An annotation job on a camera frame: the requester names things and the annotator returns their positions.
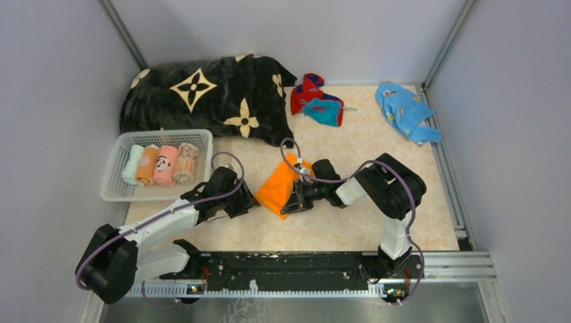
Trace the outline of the striped rabbit print towel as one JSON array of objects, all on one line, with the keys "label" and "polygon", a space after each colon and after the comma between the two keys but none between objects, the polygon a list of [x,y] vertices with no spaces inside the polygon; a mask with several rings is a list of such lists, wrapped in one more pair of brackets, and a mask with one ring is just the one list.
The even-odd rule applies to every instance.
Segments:
[{"label": "striped rabbit print towel", "polygon": [[173,173],[177,184],[189,184],[195,179],[199,149],[190,143],[181,143]]}]

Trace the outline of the red blue cloth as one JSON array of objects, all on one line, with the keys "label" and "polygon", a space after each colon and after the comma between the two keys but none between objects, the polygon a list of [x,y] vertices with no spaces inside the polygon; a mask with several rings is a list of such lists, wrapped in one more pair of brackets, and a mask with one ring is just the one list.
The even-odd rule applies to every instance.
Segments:
[{"label": "red blue cloth", "polygon": [[325,93],[321,87],[325,80],[315,73],[303,76],[302,83],[293,90],[290,98],[292,115],[303,114],[330,127],[340,127],[345,104],[342,99]]}]

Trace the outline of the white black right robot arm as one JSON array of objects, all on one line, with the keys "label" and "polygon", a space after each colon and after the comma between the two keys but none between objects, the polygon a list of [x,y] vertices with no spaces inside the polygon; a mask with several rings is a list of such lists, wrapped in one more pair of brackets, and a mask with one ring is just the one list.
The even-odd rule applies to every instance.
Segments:
[{"label": "white black right robot arm", "polygon": [[408,235],[415,208],[427,188],[424,181],[388,153],[367,163],[347,179],[342,179],[328,159],[313,163],[310,169],[295,164],[300,178],[293,181],[292,193],[282,215],[309,211],[315,201],[325,199],[332,207],[344,209],[366,197],[387,217],[378,248],[379,268],[387,277],[397,277],[406,266],[412,250]]}]

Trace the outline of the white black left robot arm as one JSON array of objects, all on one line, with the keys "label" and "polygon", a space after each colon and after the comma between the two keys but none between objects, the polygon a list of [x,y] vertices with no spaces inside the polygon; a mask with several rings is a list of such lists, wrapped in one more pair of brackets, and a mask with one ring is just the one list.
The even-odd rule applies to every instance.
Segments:
[{"label": "white black left robot arm", "polygon": [[182,242],[160,249],[156,245],[205,223],[220,211],[234,218],[259,205],[243,178],[230,168],[218,167],[208,181],[183,193],[165,209],[131,225],[100,226],[76,267],[75,283],[113,304],[149,279],[178,273],[192,279],[202,269],[198,256]]}]

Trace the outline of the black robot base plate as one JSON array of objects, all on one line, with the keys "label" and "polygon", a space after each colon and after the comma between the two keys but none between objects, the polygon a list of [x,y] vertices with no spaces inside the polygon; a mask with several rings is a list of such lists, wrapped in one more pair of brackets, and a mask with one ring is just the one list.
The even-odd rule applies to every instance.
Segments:
[{"label": "black robot base plate", "polygon": [[270,291],[339,291],[381,279],[414,280],[420,270],[420,257],[412,254],[387,271],[378,252],[192,252],[180,272],[161,279],[194,279],[215,291],[246,289],[253,279]]}]

